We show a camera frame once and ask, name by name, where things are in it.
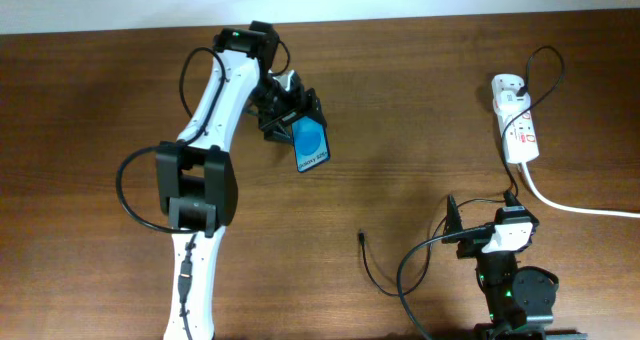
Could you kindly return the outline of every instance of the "blue card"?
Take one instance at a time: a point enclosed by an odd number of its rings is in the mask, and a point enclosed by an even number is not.
[[[329,161],[331,155],[324,126],[305,116],[294,122],[291,129],[299,172],[305,172]]]

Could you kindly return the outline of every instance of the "wire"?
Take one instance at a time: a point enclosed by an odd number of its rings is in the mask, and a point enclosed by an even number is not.
[[[222,88],[223,88],[224,83],[225,83],[226,78],[227,78],[227,73],[226,73],[226,70],[224,68],[224,63],[222,62],[222,60],[220,59],[220,56],[218,56],[217,53],[215,53],[213,50],[211,50],[209,48],[204,48],[204,47],[194,49],[189,54],[189,56],[187,56],[185,64],[184,64],[184,66],[182,68],[182,75],[180,76],[180,96],[181,96],[182,104],[185,106],[185,109],[187,111],[189,110],[189,107],[186,106],[186,102],[184,101],[184,96],[183,96],[183,93],[182,93],[182,82],[184,80],[184,73],[186,72],[186,68],[189,65],[189,61],[191,61],[191,58],[193,57],[193,55],[195,55],[198,51],[204,51],[204,50],[199,50],[199,49],[207,49],[207,51],[209,51],[209,50],[211,51],[211,53],[213,54],[213,57],[220,64],[222,76],[220,77],[220,86],[218,86],[218,89],[216,90],[216,93],[213,96],[213,100],[211,102],[211,106],[207,110],[207,115],[205,117],[205,120],[202,123],[202,125],[200,126],[200,128],[198,129],[198,132],[196,132],[195,136],[192,137],[190,140],[180,141],[179,142],[184,147],[187,147],[190,144],[192,144],[194,141],[196,141],[205,132],[205,130],[207,128],[207,124],[209,123],[209,120],[211,119],[211,114],[213,114],[213,109],[215,108],[215,105],[218,102],[218,98],[220,97],[220,93],[222,92]],[[152,230],[160,231],[160,232],[167,233],[167,234],[192,234],[192,233],[195,233],[196,232],[195,230],[172,229],[172,228],[168,228],[168,227],[164,227],[164,226],[160,226],[160,225],[156,225],[154,223],[151,223],[151,222],[143,219],[140,215],[138,215],[131,208],[131,206],[129,206],[129,203],[127,203],[127,200],[125,199],[124,192],[122,190],[122,177],[123,177],[123,174],[124,174],[124,169],[126,169],[126,167],[129,165],[129,163],[131,163],[137,157],[139,157],[141,155],[144,155],[144,154],[148,154],[150,152],[158,151],[160,149],[162,149],[162,145],[149,146],[149,147],[146,147],[146,148],[142,148],[142,149],[136,150],[135,152],[133,152],[132,154],[127,156],[124,159],[124,161],[122,161],[122,163],[118,167],[118,171],[116,172],[116,194],[118,196],[118,201],[120,202],[120,205],[122,205],[122,207],[124,208],[124,211],[126,211],[127,214],[129,214],[129,216],[131,216],[133,218],[133,220],[137,221],[141,225],[146,226],[146,227],[148,227],[148,228],[150,228]]]
[[[180,101],[182,102],[182,107],[184,107],[184,111],[187,112],[189,119],[193,117],[191,110],[189,110],[189,105],[187,105],[187,101],[184,99],[184,77],[187,74],[187,68],[189,67],[189,63],[191,62],[191,58],[200,51],[206,51],[211,55],[214,55],[213,50],[208,47],[197,47],[189,53],[187,59],[184,61],[184,65],[182,65],[182,72],[180,73],[180,81],[178,82],[178,92],[180,93]]]
[[[462,207],[464,205],[467,205],[467,204],[470,204],[470,203],[474,203],[474,202],[500,204],[500,203],[503,203],[504,201],[502,201],[502,200],[491,200],[491,199],[471,199],[471,200],[467,200],[467,201],[464,201],[464,202],[460,203],[457,207],[459,209],[460,207]],[[432,238],[436,236],[436,234],[438,233],[438,231],[440,230],[442,225],[444,225],[446,220],[447,220],[447,217],[445,216],[442,219],[442,221],[440,221],[440,223],[438,224],[436,229],[433,231],[433,235],[431,236]],[[364,269],[366,270],[367,276],[369,276],[369,279],[371,280],[373,285],[375,285],[378,288],[378,290],[380,290],[380,292],[382,294],[384,294],[386,296],[390,296],[390,297],[397,297],[398,293],[391,293],[391,292],[388,292],[385,289],[383,289],[382,286],[380,285],[380,283],[378,283],[376,281],[376,279],[373,277],[373,274],[371,274],[371,270],[369,269],[369,264],[367,263],[367,253],[365,251],[365,234],[364,234],[364,232],[362,232],[362,231],[358,232],[358,240],[360,242],[360,247],[362,248],[362,262],[364,263]],[[422,280],[424,280],[425,276],[427,275],[427,270],[429,269],[429,263],[431,261],[431,246],[432,245],[429,245],[429,248],[427,249],[427,257],[425,259],[424,268],[422,270],[422,274],[420,275],[420,278],[418,279],[418,281],[416,281],[415,285],[413,285],[409,290],[404,291],[402,293],[403,296],[407,296],[410,293],[412,293],[415,289],[417,289],[418,286],[420,286],[420,284],[422,283]]]
[[[182,266],[180,269],[180,277],[178,278],[178,293],[180,294],[180,316],[182,316],[182,322],[184,323],[184,331],[187,333],[187,339],[193,340],[191,337],[191,330],[189,330],[189,321],[187,320],[187,295],[189,295],[189,290],[191,289],[191,251],[195,247],[194,241],[196,240],[197,234],[193,234],[191,236],[191,240],[184,247],[186,250],[184,260],[182,262]]]
[[[184,323],[184,331],[187,333],[187,339],[193,340],[191,337],[191,330],[189,330],[189,320],[187,320],[187,310],[185,309],[185,305],[180,305],[180,311],[182,312],[182,322]]]
[[[422,326],[422,324],[415,317],[415,315],[411,311],[411,308],[409,307],[409,303],[407,303],[407,299],[405,299],[405,296],[402,293],[402,270],[404,269],[404,266],[411,259],[413,254],[415,254],[418,250],[422,249],[423,247],[425,247],[427,245],[431,245],[431,244],[433,244],[433,243],[435,243],[437,241],[441,241],[441,240],[444,240],[444,239],[457,237],[457,236],[464,235],[464,234],[467,234],[467,233],[470,233],[470,232],[475,232],[475,231],[478,231],[478,230],[485,230],[485,229],[486,229],[485,226],[479,226],[479,227],[470,228],[470,229],[462,230],[462,231],[451,233],[451,234],[447,234],[447,235],[441,235],[441,236],[433,237],[433,238],[431,238],[429,240],[425,240],[425,241],[421,242],[420,244],[416,245],[413,249],[409,250],[407,255],[405,255],[404,259],[402,259],[402,262],[400,262],[400,266],[398,266],[398,273],[396,275],[396,285],[397,285],[398,294],[399,294],[398,297],[400,298],[400,302],[402,302],[402,306],[404,307],[404,310],[407,312],[407,315],[409,316],[409,319],[411,319],[411,321],[415,324],[415,326],[420,331],[420,334],[422,334],[422,336],[425,339],[432,340],[433,338],[431,337],[431,335],[429,335],[429,333],[424,328],[424,326]]]
[[[533,185],[533,180],[531,179],[531,174],[529,174],[529,168],[527,168],[527,164],[526,163],[521,163],[520,164],[520,168],[522,169],[522,174],[524,175],[525,179],[527,180],[527,184],[529,185],[529,188],[531,189],[531,192],[533,192],[533,194],[540,199],[540,201],[542,201],[543,203],[559,209],[559,210],[564,210],[564,211],[571,211],[571,212],[576,212],[576,213],[580,213],[580,214],[591,214],[591,215],[608,215],[608,216],[621,216],[621,217],[628,217],[628,218],[635,218],[635,219],[640,219],[640,213],[632,213],[632,212],[625,212],[625,211],[612,211],[612,210],[594,210],[594,209],[583,209],[583,208],[576,208],[573,206],[565,206],[565,205],[560,205],[557,203],[554,203],[553,201],[547,199],[546,197],[542,196],[542,194],[540,194],[540,192],[538,191],[538,189],[536,189],[535,185]]]
[[[278,43],[280,45],[282,45],[282,48],[284,49],[284,52],[287,53],[287,64],[284,66],[284,69],[273,73],[273,76],[280,76],[282,74],[284,74],[285,71],[287,71],[287,69],[289,68],[289,63],[291,62],[291,53],[289,52],[289,48],[287,47],[287,45],[285,45],[285,43],[282,40],[278,40]]]
[[[122,205],[122,207],[124,208],[124,211],[126,211],[127,214],[129,214],[129,216],[131,216],[133,218],[133,220],[137,221],[139,224],[141,224],[143,226],[148,227],[149,229],[152,229],[152,230],[155,230],[155,231],[160,231],[160,232],[167,233],[167,234],[192,234],[192,233],[195,232],[194,230],[172,229],[172,228],[156,225],[154,223],[151,223],[151,222],[143,219],[140,215],[138,215],[131,208],[131,206],[129,206],[129,203],[127,203],[127,200],[124,197],[124,193],[122,191],[122,175],[123,175],[124,169],[127,167],[127,165],[129,165],[129,163],[131,163],[137,157],[139,157],[141,155],[144,155],[144,154],[148,154],[150,152],[158,151],[161,148],[162,148],[162,145],[149,146],[149,147],[146,147],[146,148],[142,148],[140,150],[135,151],[134,153],[132,153],[131,155],[127,156],[124,159],[122,164],[120,164],[120,167],[118,167],[118,171],[116,172],[116,194],[118,195],[118,201],[120,202],[120,205]]]
[[[513,122],[516,121],[516,119],[518,119],[520,116],[524,115],[530,110],[533,110],[533,108],[538,106],[544,99],[546,99],[549,95],[551,95],[551,93],[558,87],[558,85],[562,82],[562,80],[564,80],[564,76],[566,74],[564,58],[562,58],[562,55],[560,55],[560,52],[556,50],[556,48],[550,45],[541,46],[538,49],[536,49],[529,57],[529,60],[527,60],[524,86],[520,88],[520,90],[518,91],[518,96],[524,95],[524,93],[526,93],[529,90],[529,77],[531,72],[531,64],[533,63],[533,59],[535,58],[535,56],[542,50],[552,51],[558,57],[558,60],[560,60],[560,75],[558,76],[558,79],[556,80],[555,84],[553,84],[553,86],[549,90],[547,90],[547,92],[544,93],[544,95],[542,95],[538,100],[532,103],[531,106],[529,106],[524,111],[516,115],[513,119],[511,119],[511,121],[507,123],[507,126],[504,127],[504,131],[502,131],[502,136],[500,137],[500,141],[501,141],[500,155],[502,159],[502,165],[504,166],[504,169],[507,172],[507,175],[509,176],[509,180],[511,181],[511,187],[515,188],[514,196],[516,198],[518,197],[518,193],[519,193],[518,183],[516,182],[516,179],[513,177],[513,173],[511,172],[511,169],[509,169],[509,164],[507,164],[507,155],[506,155],[506,152],[504,151],[504,144],[505,144],[504,137],[507,133],[507,130],[511,126],[511,124],[513,124]]]
[[[222,88],[224,87],[224,83],[227,81],[227,71],[224,68],[224,63],[222,62],[222,59],[220,59],[220,56],[213,50],[211,50],[211,53],[213,54],[213,57],[218,61],[218,64],[220,64],[220,71],[222,73],[220,76],[220,86],[218,86],[218,89],[216,90],[215,95],[213,95],[211,106],[209,106],[209,109],[207,110],[207,115],[205,116],[204,121],[202,122],[202,125],[198,129],[198,132],[190,140],[184,142],[183,143],[184,146],[191,145],[194,141],[198,140],[198,138],[202,134],[205,133],[207,129],[207,125],[209,124],[209,120],[211,119],[211,115],[213,114],[213,109],[216,107],[216,103],[218,102],[218,98],[220,97],[220,93],[222,92]]]

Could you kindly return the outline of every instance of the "wooden table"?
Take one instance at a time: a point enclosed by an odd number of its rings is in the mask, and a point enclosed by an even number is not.
[[[400,302],[366,278],[433,230],[444,200],[508,185],[496,147],[490,80],[524,71],[553,44],[565,82],[534,112],[539,189],[561,203],[640,210],[640,11],[438,17],[278,25],[292,67],[323,100],[332,160],[298,174],[292,149],[267,143],[254,118],[235,135],[240,201],[219,254],[216,339],[379,339],[415,334]],[[178,76],[220,28],[0,38],[0,337],[158,339],[171,296],[167,235],[120,208],[115,170],[132,151],[173,140],[187,122]],[[277,67],[283,64],[283,56]],[[193,61],[197,104],[210,60]],[[531,90],[557,75],[536,59]],[[125,174],[132,205],[159,223],[152,157]],[[523,190],[542,224],[519,256],[561,279],[553,328],[638,338],[640,222],[556,211]],[[497,206],[462,209],[465,226]],[[410,282],[423,257],[407,268]],[[438,245],[410,304],[428,329],[488,322],[475,262]]]

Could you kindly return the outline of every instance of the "wall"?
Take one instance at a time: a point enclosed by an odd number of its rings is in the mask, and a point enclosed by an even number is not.
[[[0,0],[0,33],[639,7],[640,0]]]

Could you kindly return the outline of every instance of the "white power strip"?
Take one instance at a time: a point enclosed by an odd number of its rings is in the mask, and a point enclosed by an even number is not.
[[[513,120],[514,117],[522,113],[531,105],[531,97],[528,93],[518,97],[516,94],[524,85],[524,81],[517,75],[500,74],[491,81],[493,89],[493,110],[498,116],[498,125],[500,126],[500,135],[504,132],[505,126]],[[531,192],[543,203],[559,210],[577,212],[581,214],[592,215],[608,215],[622,216],[629,218],[640,218],[639,213],[631,213],[624,211],[611,210],[594,210],[583,209],[572,206],[557,204],[544,197],[533,184],[527,162],[537,158],[540,155],[538,150],[538,138],[533,129],[533,121],[531,119],[531,111],[527,111],[517,118],[512,125],[509,126],[505,133],[504,143],[506,147],[503,149],[507,162],[510,164],[519,164],[518,169],[522,172],[527,185]]]
[[[493,110],[498,115],[498,125],[500,135],[504,132],[504,127],[525,109],[531,105],[529,93],[518,97],[518,90],[524,85],[524,80],[517,75],[500,74],[491,81],[493,89]],[[509,126],[504,141],[504,149],[507,162],[510,164],[520,164],[531,161],[540,155],[538,150],[538,139],[533,129],[531,112],[522,114]]]

